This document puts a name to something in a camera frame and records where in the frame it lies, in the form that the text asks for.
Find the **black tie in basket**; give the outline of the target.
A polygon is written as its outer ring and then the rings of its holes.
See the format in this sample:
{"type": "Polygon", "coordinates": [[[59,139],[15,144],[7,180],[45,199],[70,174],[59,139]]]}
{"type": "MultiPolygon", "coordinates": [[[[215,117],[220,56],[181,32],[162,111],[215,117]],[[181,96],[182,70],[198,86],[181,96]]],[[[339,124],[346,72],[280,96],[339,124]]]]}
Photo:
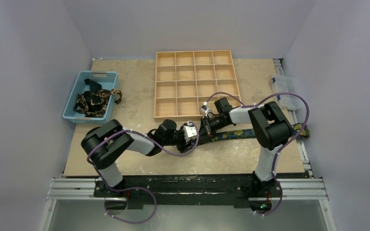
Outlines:
{"type": "Polygon", "coordinates": [[[101,84],[88,78],[84,80],[84,83],[89,86],[89,90],[83,93],[86,103],[90,106],[101,104],[101,97],[99,96],[99,90],[102,89],[101,84]]]}

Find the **leopard print tie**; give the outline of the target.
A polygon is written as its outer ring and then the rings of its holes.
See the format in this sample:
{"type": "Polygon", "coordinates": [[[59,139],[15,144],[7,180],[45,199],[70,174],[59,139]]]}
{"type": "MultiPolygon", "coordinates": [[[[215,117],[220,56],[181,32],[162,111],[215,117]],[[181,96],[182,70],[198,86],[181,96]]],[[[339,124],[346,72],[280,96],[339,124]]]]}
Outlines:
{"type": "Polygon", "coordinates": [[[93,93],[85,91],[77,95],[74,111],[84,114],[85,117],[101,118],[106,113],[111,96],[116,96],[115,104],[122,100],[122,92],[118,89],[99,89],[93,93]]]}

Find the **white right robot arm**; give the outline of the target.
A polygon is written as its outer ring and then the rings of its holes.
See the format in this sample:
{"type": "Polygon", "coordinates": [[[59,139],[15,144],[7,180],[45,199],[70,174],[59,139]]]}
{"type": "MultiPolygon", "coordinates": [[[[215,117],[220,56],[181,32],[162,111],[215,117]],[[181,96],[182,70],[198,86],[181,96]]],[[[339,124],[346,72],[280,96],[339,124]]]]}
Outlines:
{"type": "Polygon", "coordinates": [[[270,190],[269,181],[276,176],[279,148],[287,144],[289,138],[293,136],[290,122],[275,101],[234,108],[227,98],[220,98],[214,104],[217,114],[212,113],[207,102],[200,107],[204,113],[199,130],[200,136],[213,136],[217,130],[231,124],[250,123],[261,146],[251,189],[255,195],[264,195],[270,190]]]}

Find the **blue plastic basket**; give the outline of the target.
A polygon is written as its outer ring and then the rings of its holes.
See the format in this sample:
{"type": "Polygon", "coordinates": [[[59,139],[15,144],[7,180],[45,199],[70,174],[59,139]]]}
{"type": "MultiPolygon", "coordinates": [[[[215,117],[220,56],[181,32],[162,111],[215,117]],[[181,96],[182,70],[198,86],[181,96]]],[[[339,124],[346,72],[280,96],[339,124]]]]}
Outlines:
{"type": "Polygon", "coordinates": [[[63,112],[63,118],[79,124],[105,124],[122,93],[116,72],[81,71],[63,112]]]}

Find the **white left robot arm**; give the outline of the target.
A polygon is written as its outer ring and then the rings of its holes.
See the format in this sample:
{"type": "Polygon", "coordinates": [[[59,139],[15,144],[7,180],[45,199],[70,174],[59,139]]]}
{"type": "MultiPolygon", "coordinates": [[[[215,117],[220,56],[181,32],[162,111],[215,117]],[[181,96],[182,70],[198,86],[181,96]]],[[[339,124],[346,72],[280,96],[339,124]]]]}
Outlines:
{"type": "Polygon", "coordinates": [[[193,152],[198,142],[199,132],[192,121],[178,128],[176,122],[166,119],[157,128],[141,133],[112,119],[90,130],[80,145],[87,154],[87,161],[105,182],[106,191],[111,196],[118,197],[124,192],[124,179],[116,160],[125,151],[154,156],[166,146],[175,146],[178,152],[174,155],[184,156],[193,152]]]}

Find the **blue floral tie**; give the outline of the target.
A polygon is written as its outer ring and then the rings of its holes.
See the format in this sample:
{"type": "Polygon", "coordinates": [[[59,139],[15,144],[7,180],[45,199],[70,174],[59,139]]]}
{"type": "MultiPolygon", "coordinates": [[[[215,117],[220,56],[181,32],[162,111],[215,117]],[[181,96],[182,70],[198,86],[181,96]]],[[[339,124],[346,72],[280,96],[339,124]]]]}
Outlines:
{"type": "MultiPolygon", "coordinates": [[[[302,128],[303,123],[297,123],[292,125],[293,128],[293,135],[298,133],[298,131],[302,128]]],[[[308,139],[310,137],[310,131],[305,126],[303,131],[299,134],[300,138],[308,139]]],[[[217,141],[226,141],[226,140],[238,140],[238,139],[256,139],[256,134],[252,128],[250,129],[239,129],[239,130],[231,130],[231,131],[224,131],[218,132],[216,135],[212,136],[205,136],[201,135],[199,137],[198,146],[204,145],[211,142],[217,141]]]]}

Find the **wooden compartment tray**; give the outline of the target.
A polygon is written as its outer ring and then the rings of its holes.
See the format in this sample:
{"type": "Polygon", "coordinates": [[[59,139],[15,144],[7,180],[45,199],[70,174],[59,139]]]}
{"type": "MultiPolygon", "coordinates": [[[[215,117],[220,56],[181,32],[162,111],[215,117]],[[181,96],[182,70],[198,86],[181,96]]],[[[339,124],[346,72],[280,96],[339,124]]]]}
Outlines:
{"type": "Polygon", "coordinates": [[[226,97],[241,105],[230,50],[159,51],[156,53],[154,119],[198,119],[204,102],[217,113],[214,101],[226,97]]]}

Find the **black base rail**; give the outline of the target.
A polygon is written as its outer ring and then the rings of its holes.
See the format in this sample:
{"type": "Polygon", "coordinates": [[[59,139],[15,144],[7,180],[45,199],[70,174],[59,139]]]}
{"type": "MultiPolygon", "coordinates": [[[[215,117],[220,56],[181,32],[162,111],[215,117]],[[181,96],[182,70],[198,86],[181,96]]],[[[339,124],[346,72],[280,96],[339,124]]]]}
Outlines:
{"type": "Polygon", "coordinates": [[[93,195],[107,201],[122,199],[128,209],[144,205],[216,205],[249,208],[266,213],[277,205],[282,188],[271,180],[260,183],[254,174],[132,175],[125,176],[122,190],[110,190],[95,181],[93,195]]]}

